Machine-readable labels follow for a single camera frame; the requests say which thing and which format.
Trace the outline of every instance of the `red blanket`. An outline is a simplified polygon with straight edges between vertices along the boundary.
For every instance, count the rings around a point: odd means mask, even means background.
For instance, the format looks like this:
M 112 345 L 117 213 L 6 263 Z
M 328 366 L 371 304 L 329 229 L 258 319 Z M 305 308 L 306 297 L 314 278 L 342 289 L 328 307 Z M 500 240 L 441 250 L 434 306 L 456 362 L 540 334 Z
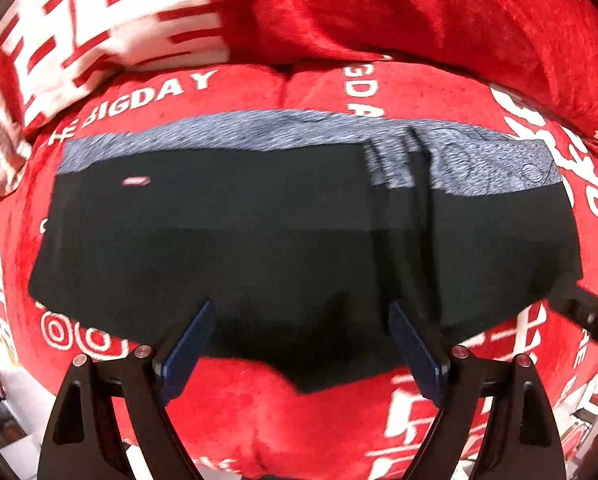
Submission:
M 582 285 L 598 294 L 598 160 L 577 136 L 504 92 L 396 62 L 295 66 L 289 79 L 244 65 L 147 73 L 140 80 L 122 75 L 44 128 L 22 189 L 0 203 L 0 326 L 21 363 L 50 391 L 57 391 L 75 354 L 114 358 L 134 346 L 54 314 L 26 292 L 63 143 L 223 110 L 279 107 L 458 120 L 546 140 L 567 181 L 581 233 Z M 167 312 L 167 305 L 155 308 Z M 598 346 L 543 303 L 466 344 L 479 356 L 500 359 L 528 352 L 553 404 L 598 370 Z M 489 408 L 482 401 L 466 454 L 476 452 Z M 418 395 L 405 368 L 301 396 L 266 365 L 203 358 L 168 413 L 199 464 L 249 477 L 362 480 L 401 474 L 436 410 Z M 132 438 L 122 407 L 118 418 L 124 436 Z

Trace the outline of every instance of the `black fabric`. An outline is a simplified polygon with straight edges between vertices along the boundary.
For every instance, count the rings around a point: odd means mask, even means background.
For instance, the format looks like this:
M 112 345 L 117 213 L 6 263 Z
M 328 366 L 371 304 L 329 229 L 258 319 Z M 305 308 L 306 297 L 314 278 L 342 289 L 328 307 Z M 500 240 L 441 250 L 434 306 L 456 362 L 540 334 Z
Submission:
M 416 186 L 389 189 L 371 184 L 364 149 L 142 153 L 58 175 L 29 291 L 146 343 L 210 298 L 209 355 L 266 362 L 312 392 L 402 364 L 395 299 L 454 343 L 580 277 L 561 184 L 453 196 L 431 189 L 422 150 Z

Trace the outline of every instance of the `metal screw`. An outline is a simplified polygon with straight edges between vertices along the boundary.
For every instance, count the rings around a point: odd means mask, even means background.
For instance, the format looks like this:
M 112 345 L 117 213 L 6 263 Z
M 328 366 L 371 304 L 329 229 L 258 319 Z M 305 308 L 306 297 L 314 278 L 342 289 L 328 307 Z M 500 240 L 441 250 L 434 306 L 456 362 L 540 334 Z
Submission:
M 83 366 L 86 362 L 88 362 L 88 356 L 85 354 L 76 355 L 72 360 L 72 364 L 75 366 Z
M 516 357 L 516 362 L 524 368 L 529 368 L 532 360 L 526 354 L 519 354 Z
M 149 356 L 151 352 L 152 348 L 150 348 L 148 345 L 137 346 L 137 348 L 134 349 L 134 355 L 136 355 L 139 359 Z
M 452 347 L 452 355 L 459 359 L 465 359 L 470 355 L 470 350 L 468 350 L 465 346 L 457 345 Z

